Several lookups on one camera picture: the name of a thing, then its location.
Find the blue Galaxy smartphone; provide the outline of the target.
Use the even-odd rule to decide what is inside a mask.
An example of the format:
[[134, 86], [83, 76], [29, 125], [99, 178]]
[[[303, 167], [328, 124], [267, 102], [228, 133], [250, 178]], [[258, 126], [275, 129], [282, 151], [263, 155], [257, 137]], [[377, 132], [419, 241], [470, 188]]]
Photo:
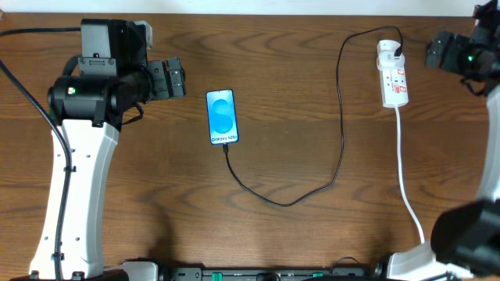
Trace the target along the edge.
[[208, 91], [205, 95], [212, 145], [239, 141], [238, 119], [231, 89]]

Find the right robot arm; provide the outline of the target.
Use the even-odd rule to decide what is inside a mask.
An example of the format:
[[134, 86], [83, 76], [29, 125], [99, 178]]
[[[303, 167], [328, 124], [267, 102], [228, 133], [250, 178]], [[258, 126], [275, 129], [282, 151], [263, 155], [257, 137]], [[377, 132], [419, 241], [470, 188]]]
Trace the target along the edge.
[[456, 117], [452, 135], [437, 153], [440, 165], [417, 161], [420, 187], [454, 208], [436, 220], [419, 245], [397, 252], [380, 270], [386, 279], [455, 280], [499, 274], [499, 4], [477, 5], [470, 36], [442, 30], [425, 49], [433, 72], [409, 86], [402, 42], [377, 46], [382, 103]]

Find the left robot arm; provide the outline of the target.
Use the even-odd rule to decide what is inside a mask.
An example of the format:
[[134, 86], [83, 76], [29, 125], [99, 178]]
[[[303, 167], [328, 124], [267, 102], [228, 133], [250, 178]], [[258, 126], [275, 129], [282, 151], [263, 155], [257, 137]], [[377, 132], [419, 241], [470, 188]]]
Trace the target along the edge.
[[48, 90], [41, 115], [53, 138], [45, 223], [29, 280], [167, 280], [168, 269], [137, 258], [106, 267], [102, 214], [124, 114], [150, 101], [180, 98], [185, 72], [177, 57], [151, 61], [145, 21], [84, 19], [81, 52]]

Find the white power strip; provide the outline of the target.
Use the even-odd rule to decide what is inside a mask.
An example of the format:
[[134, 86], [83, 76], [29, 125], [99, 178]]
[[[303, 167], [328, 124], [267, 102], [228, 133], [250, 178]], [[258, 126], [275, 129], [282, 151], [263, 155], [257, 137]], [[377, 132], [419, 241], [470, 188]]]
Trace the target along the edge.
[[405, 67], [380, 69], [379, 74], [382, 105], [385, 108], [399, 108], [406, 105], [409, 102], [409, 92]]

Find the white USB wall charger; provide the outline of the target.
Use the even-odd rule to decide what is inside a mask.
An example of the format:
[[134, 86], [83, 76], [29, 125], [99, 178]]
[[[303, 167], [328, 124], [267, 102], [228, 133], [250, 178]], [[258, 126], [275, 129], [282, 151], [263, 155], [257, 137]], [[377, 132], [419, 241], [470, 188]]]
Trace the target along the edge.
[[405, 56], [402, 45], [393, 40], [381, 40], [377, 44], [377, 68], [380, 71], [402, 68]]

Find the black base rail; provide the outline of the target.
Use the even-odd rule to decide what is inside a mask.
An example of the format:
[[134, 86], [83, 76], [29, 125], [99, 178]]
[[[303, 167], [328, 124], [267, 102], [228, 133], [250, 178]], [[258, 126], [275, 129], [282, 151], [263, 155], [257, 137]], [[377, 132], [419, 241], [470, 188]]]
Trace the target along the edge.
[[172, 267], [148, 259], [127, 260], [117, 266], [130, 280], [163, 281], [302, 281], [380, 280], [363, 264], [337, 263], [332, 268], [206, 268], [201, 265]]

